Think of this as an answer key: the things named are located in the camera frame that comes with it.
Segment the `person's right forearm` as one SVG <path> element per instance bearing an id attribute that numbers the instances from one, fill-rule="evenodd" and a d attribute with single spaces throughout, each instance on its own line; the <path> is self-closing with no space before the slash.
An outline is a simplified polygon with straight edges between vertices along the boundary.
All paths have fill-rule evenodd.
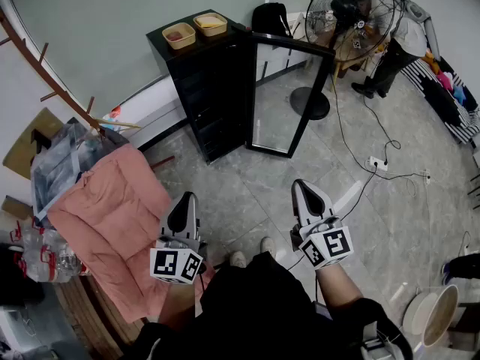
<path id="1" fill-rule="evenodd" d="M 315 274 L 325 305 L 331 314 L 363 297 L 339 263 L 319 268 Z"/>

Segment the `black standing fan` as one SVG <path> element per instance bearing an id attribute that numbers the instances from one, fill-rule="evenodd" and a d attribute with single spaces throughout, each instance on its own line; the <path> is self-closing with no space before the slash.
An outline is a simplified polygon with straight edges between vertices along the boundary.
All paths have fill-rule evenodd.
<path id="1" fill-rule="evenodd" d="M 305 42 L 299 41 L 307 58 L 314 50 L 329 50 L 333 56 L 335 76 L 335 52 L 332 38 L 348 28 L 377 28 L 381 35 L 388 35 L 393 24 L 395 3 L 393 0 L 310 0 L 304 17 Z"/>

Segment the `black framed glass door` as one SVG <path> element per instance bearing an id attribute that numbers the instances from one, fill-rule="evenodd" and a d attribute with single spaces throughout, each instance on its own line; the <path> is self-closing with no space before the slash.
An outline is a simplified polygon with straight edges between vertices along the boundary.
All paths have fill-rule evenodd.
<path id="1" fill-rule="evenodd" d="M 256 32 L 248 38 L 248 46 L 246 146 L 291 158 L 308 122 L 329 113 L 323 87 L 334 53 L 301 40 Z"/>

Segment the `pack of plastic water bottles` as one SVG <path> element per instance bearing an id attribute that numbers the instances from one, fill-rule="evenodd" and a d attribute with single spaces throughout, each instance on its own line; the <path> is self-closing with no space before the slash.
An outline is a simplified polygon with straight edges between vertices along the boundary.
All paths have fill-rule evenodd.
<path id="1" fill-rule="evenodd" d="M 81 260 L 54 229 L 17 223 L 10 231 L 10 241 L 19 245 L 14 262 L 37 283 L 67 283 L 83 272 Z"/>

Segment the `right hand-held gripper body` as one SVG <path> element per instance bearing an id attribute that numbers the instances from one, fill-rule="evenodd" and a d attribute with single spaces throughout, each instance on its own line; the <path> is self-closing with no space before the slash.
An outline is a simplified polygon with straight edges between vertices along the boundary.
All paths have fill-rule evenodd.
<path id="1" fill-rule="evenodd" d="M 314 269 L 339 263 L 354 252 L 349 228 L 338 216 L 302 227 L 296 225 L 290 238 L 293 250 L 301 251 Z"/>

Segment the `pink star cushion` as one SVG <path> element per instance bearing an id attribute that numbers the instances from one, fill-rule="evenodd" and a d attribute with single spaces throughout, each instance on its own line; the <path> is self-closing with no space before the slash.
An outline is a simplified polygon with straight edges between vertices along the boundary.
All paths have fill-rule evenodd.
<path id="1" fill-rule="evenodd" d="M 442 72 L 440 71 L 437 75 L 436 78 L 439 80 L 439 82 L 442 84 L 442 87 L 450 92 L 453 91 L 453 76 L 449 72 Z"/>

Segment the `wooden coat rack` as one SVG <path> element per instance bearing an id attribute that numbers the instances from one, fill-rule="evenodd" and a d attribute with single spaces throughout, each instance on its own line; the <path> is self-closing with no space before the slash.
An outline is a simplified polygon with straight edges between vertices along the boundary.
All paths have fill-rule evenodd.
<path id="1" fill-rule="evenodd" d="M 100 128 L 117 131 L 138 148 L 146 147 L 150 142 L 156 143 L 163 132 L 172 130 L 186 119 L 169 77 L 154 83 L 106 115 L 94 115 L 92 107 L 96 104 L 97 97 L 90 97 L 86 104 L 80 103 L 48 65 L 45 59 L 48 45 L 45 44 L 42 50 L 36 49 L 27 39 L 27 34 L 20 31 L 15 21 L 17 18 L 13 12 L 0 7 L 0 26 L 7 35 L 0 40 L 0 46 L 13 44 L 30 69 L 49 89 L 47 94 L 38 99 L 39 102 L 58 98 L 89 127 L 96 131 Z"/>

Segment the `black fridge cabinet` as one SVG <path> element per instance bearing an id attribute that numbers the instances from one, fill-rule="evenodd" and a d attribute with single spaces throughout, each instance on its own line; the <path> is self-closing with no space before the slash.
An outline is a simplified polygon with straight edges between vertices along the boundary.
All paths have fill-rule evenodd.
<path id="1" fill-rule="evenodd" d="M 194 17 L 215 12 L 204 10 L 150 31 L 146 37 L 159 65 L 172 78 L 193 135 L 205 162 L 243 145 L 246 140 L 248 99 L 248 31 L 240 23 L 228 21 L 226 32 L 204 36 Z M 162 31 L 176 23 L 187 23 L 196 32 L 196 42 L 174 50 Z"/>

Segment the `tray with red meat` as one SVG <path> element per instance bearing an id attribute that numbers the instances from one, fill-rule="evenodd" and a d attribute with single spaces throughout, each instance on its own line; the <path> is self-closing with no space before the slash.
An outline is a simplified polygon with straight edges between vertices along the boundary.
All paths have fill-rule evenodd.
<path id="1" fill-rule="evenodd" d="M 186 22 L 179 22 L 165 28 L 162 35 L 173 50 L 189 47 L 196 42 L 196 32 Z"/>

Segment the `wooden bed frame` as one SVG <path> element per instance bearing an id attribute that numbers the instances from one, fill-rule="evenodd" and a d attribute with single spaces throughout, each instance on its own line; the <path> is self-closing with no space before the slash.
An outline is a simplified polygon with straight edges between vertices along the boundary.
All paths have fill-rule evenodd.
<path id="1" fill-rule="evenodd" d="M 53 289 L 67 321 L 94 360 L 121 358 L 148 322 L 146 318 L 126 322 L 92 276 L 54 283 Z"/>

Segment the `person's right shoe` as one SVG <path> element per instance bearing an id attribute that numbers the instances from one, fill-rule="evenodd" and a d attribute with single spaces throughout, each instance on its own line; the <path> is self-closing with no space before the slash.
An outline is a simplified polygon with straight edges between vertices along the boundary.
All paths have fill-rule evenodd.
<path id="1" fill-rule="evenodd" d="M 275 241 L 271 237 L 264 237 L 260 242 L 260 253 L 269 253 L 271 257 L 275 260 L 276 259 L 276 245 Z"/>

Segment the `person's left forearm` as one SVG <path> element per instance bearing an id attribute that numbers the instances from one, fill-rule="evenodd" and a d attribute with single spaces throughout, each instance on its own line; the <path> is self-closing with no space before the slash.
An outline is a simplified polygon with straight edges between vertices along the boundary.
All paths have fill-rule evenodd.
<path id="1" fill-rule="evenodd" d="M 181 331 L 195 318 L 195 287 L 173 283 L 165 298 L 158 322 L 174 331 Z"/>

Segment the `tray with yellow bread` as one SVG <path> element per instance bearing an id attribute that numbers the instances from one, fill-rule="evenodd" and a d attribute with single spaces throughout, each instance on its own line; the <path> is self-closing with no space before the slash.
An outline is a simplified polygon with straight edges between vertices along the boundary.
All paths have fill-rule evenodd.
<path id="1" fill-rule="evenodd" d="M 195 26 L 206 37 L 220 35 L 227 31 L 228 21 L 219 13 L 209 12 L 193 18 Z"/>

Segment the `plastic wrapped picture frame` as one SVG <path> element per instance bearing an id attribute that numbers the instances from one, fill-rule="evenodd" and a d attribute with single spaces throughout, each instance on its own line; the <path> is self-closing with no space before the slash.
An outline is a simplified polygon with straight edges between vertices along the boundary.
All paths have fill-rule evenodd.
<path id="1" fill-rule="evenodd" d="M 72 118 L 52 137 L 50 147 L 43 147 L 31 164 L 31 194 L 34 223 L 49 227 L 47 212 L 81 175 L 101 158 L 128 143 L 120 133 L 102 127 L 94 135 Z"/>

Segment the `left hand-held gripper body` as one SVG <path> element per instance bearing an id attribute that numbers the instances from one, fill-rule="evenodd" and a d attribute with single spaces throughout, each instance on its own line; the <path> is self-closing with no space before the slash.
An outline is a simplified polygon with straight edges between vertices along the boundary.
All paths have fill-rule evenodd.
<path id="1" fill-rule="evenodd" d="M 206 270 L 201 250 L 205 244 L 198 233 L 199 220 L 188 223 L 186 230 L 173 232 L 164 223 L 155 246 L 150 250 L 150 275 L 160 281 L 193 284 Z"/>

